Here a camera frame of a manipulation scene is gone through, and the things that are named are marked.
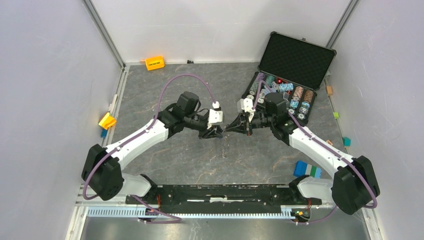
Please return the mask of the large metal disc keyring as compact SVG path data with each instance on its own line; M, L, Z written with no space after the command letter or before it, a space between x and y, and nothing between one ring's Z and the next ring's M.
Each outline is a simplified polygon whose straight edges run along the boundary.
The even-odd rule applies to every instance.
M225 159L227 157L226 142L227 142L227 136L226 136L225 133L222 133L222 136L220 138L220 145L221 145L221 157L223 159Z

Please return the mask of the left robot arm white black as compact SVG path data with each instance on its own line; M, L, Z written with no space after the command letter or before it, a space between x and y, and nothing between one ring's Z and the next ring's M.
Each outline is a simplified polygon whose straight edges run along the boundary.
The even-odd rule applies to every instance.
M136 157L184 129L198 131L200 139L222 137L220 123L223 112L218 101L201 115L199 97L189 91L177 102L159 111L152 120L129 136L105 147L93 145L87 154L81 173L84 180L83 197L90 200L87 188L94 196L108 201L119 194L136 195L145 204L153 203L157 190L144 175L131 175L122 170Z

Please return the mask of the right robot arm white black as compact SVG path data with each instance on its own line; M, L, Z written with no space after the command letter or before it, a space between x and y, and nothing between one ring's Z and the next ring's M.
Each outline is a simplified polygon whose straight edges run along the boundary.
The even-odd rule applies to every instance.
M361 208L375 209L380 188L371 161L361 155L353 157L336 149L302 126L289 112L289 102L276 92L264 98L264 110L256 112L254 102L242 98L237 102L237 118L228 125L227 132L252 135L254 129L269 128L273 136L304 153L330 176L315 178L303 174L291 182L289 199L302 204L309 198L337 206L348 215Z

